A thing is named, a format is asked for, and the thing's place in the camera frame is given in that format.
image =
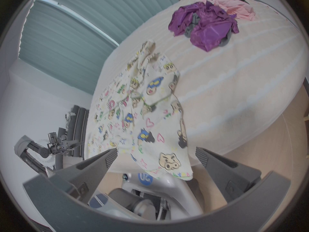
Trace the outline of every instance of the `beige floor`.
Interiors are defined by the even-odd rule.
[[[225,155],[231,160],[260,169],[262,178],[269,171],[276,171],[291,179],[291,186],[276,213],[264,226],[273,222],[291,201],[309,166],[307,131],[303,117],[308,115],[309,98],[302,86],[283,114],[263,133]],[[193,167],[205,200],[205,212],[226,205],[207,171],[202,165]],[[107,173],[98,189],[109,193],[121,187],[122,175]]]

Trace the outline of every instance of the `vertical blind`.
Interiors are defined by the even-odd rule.
[[[135,29],[179,0],[54,0],[121,43]],[[57,8],[35,1],[21,37],[19,57],[70,86],[93,94],[115,46]]]

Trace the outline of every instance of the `cartoon print shirt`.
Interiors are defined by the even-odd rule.
[[[192,179],[179,101],[173,95],[180,73],[146,41],[103,91],[87,157],[117,148],[155,178],[166,172]]]

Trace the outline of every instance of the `purple satin fabric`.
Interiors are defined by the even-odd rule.
[[[237,21],[234,19],[236,15],[228,15],[219,6],[214,6],[209,1],[206,4],[197,2],[180,7],[174,12],[168,29],[173,31],[175,36],[184,34],[195,12],[200,21],[192,30],[190,41],[207,52],[220,44],[230,28],[232,32],[239,33]]]

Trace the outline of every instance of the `striped bedding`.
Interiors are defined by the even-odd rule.
[[[148,39],[180,71],[175,95],[183,108],[191,165],[198,163],[197,146],[225,154],[264,131],[285,110],[299,90],[308,64],[308,48],[297,28],[266,4],[246,0],[256,19],[237,19],[240,33],[232,34],[225,47],[205,52],[168,30],[173,12],[196,1],[181,0],[161,11],[108,57],[92,99],[86,147],[102,91]],[[110,168],[114,172],[140,170],[125,155]]]

